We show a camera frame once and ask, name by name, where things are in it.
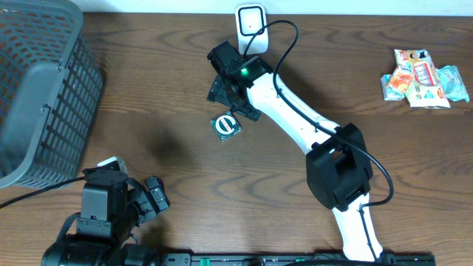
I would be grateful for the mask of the orange tissue pack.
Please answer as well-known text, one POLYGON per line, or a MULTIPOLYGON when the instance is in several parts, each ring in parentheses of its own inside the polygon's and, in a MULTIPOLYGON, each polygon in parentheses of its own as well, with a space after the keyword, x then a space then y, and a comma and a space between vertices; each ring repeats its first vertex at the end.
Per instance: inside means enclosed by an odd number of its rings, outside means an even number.
POLYGON ((387 83, 387 88, 398 94, 404 94, 413 80, 413 71, 398 65, 387 83))

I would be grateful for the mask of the green soft wipes pack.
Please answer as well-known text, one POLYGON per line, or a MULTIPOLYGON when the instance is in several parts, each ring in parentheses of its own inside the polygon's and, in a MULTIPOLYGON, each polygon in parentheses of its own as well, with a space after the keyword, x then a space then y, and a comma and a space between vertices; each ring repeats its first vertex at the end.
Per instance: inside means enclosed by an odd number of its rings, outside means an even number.
POLYGON ((469 94, 456 66, 444 66, 437 69, 437 74, 449 100, 464 100, 467 103, 470 101, 469 94))

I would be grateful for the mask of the cream wipes pack blue edges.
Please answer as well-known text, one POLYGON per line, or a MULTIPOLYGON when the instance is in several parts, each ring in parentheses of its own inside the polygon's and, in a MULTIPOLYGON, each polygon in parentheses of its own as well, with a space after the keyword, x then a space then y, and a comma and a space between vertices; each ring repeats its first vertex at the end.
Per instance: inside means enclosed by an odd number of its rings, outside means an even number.
POLYGON ((421 50, 394 50, 396 64, 413 71, 413 80, 403 94, 412 108, 449 109, 440 78, 429 52, 421 50))

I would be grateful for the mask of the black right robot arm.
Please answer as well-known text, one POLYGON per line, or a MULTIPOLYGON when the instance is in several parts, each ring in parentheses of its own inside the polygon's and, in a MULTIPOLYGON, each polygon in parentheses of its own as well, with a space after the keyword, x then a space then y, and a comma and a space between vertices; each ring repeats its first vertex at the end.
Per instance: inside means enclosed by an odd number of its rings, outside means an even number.
POLYGON ((216 131, 229 137, 239 130, 235 115, 256 121, 266 114, 304 153, 307 185, 333 212, 345 257, 381 261, 383 248, 367 206, 373 172, 361 131, 351 123, 341 127, 315 112, 269 64, 258 56, 243 58, 228 41, 213 48, 207 59, 217 72, 207 99, 229 108, 214 120, 216 131))

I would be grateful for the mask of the black healing ointment box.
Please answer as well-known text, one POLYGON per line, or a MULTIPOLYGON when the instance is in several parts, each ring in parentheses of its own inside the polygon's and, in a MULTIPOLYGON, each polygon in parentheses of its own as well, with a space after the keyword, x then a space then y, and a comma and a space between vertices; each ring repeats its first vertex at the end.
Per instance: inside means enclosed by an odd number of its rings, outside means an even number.
POLYGON ((230 112, 224 112, 211 120, 211 126, 222 142, 229 140, 242 131, 239 121, 230 112))

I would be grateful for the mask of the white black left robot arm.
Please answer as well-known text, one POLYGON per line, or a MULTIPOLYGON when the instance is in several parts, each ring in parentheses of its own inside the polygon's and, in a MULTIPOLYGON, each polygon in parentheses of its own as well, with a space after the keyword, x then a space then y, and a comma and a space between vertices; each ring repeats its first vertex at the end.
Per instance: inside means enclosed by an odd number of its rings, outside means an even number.
POLYGON ((141 184, 117 163, 83 173, 81 211, 66 219, 42 265, 161 265, 157 252, 126 241, 136 237, 134 228, 169 209, 163 181, 151 176, 141 184))

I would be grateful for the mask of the teal white Kleenex tissue pack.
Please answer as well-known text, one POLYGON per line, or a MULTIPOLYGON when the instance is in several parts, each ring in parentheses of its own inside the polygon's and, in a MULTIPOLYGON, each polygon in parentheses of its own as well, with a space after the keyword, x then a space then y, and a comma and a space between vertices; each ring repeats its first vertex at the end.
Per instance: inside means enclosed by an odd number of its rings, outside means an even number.
POLYGON ((397 92, 392 91, 387 88, 387 83, 389 82, 391 75, 385 74, 381 77, 381 89, 383 92, 384 100, 399 101, 405 98, 405 95, 398 94, 397 92))

